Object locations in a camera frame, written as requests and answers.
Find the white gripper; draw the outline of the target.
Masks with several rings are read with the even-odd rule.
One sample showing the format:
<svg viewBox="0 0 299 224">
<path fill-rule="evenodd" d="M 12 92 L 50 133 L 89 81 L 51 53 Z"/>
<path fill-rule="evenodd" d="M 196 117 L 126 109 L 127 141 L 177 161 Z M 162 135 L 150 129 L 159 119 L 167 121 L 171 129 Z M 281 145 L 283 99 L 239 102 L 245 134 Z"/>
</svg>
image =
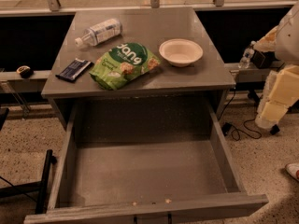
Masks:
<svg viewBox="0 0 299 224">
<path fill-rule="evenodd" d="M 286 106 L 292 106 L 298 100 L 299 66 L 289 65 L 279 72 L 271 71 L 264 83 L 256 125 L 262 129 L 278 125 L 288 111 Z"/>
</svg>

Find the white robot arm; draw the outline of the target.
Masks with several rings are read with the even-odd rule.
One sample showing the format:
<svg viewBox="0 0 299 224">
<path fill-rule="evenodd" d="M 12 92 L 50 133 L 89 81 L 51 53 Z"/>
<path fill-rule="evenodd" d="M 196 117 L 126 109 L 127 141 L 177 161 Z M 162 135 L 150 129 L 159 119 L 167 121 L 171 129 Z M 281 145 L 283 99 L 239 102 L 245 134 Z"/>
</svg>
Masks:
<svg viewBox="0 0 299 224">
<path fill-rule="evenodd" d="M 254 45 L 256 51 L 273 51 L 286 66 L 271 71 L 265 81 L 263 98 L 255 123 L 263 129 L 277 125 L 288 109 L 299 100 L 299 2 Z"/>
</svg>

